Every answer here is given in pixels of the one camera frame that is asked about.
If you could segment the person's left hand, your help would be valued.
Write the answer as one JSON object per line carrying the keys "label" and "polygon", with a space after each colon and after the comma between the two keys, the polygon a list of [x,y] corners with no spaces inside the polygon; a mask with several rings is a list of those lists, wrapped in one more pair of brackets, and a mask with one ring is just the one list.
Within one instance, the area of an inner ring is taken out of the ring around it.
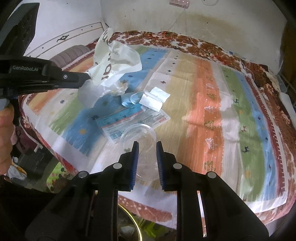
{"label": "person's left hand", "polygon": [[1,110],[1,126],[0,126],[0,173],[4,175],[7,173],[11,165],[11,151],[13,145],[11,137],[14,133],[14,108],[9,104],[6,108]]}

